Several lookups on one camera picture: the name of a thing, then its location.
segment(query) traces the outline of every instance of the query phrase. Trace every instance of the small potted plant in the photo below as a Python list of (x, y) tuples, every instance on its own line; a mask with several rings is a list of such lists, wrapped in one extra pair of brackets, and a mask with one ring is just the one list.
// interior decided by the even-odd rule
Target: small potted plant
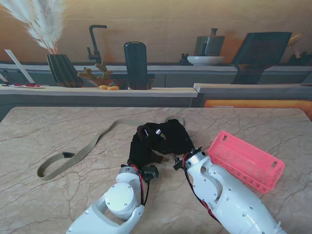
[(100, 87), (102, 85), (110, 86), (113, 83), (113, 81), (111, 80), (111, 74), (113, 73), (113, 71), (107, 71), (105, 61), (103, 61), (101, 64), (96, 63), (95, 66), (103, 73), (102, 76), (95, 76), (92, 73), (92, 70), (86, 67), (84, 68), (84, 72), (78, 73), (78, 76), (87, 78), (90, 83), (96, 85), (97, 87)]

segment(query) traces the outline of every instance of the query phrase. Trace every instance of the strap buckle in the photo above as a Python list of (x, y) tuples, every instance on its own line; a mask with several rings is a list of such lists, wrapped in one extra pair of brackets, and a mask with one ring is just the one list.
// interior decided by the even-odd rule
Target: strap buckle
[(75, 156), (74, 153), (70, 153), (70, 152), (63, 152), (62, 154), (64, 158), (72, 158), (73, 156)]

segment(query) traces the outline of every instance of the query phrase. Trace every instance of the white bowl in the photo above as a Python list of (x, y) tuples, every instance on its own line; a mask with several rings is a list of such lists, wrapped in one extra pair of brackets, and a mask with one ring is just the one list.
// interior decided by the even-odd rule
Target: white bowl
[(194, 66), (210, 66), (221, 63), (224, 57), (214, 56), (188, 56), (187, 60)]

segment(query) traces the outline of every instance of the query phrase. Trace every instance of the beige wall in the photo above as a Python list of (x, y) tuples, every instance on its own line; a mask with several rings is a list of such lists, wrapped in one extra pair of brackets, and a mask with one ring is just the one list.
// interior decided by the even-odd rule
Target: beige wall
[[(177, 62), (181, 53), (194, 52), (197, 36), (212, 27), (225, 35), (221, 55), (231, 61), (248, 32), (304, 33), (298, 47), (312, 50), (311, 0), (68, 0), (60, 53), (71, 61), (88, 61), (91, 24), (106, 24), (95, 35), (102, 57), (124, 61), (123, 44), (147, 45), (149, 62)], [(21, 61), (46, 61), (47, 51), (27, 35), (21, 22), (0, 11), (0, 60), (11, 49)]]

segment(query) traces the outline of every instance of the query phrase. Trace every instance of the gray kettle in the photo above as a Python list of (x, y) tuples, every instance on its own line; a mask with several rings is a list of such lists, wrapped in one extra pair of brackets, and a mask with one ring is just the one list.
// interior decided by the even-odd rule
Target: gray kettle
[(223, 41), (225, 36), (217, 36), (217, 28), (211, 29), (211, 34), (209, 36), (199, 36), (196, 40), (196, 46), (194, 55), (195, 56), (220, 56), (220, 52), (222, 49)]

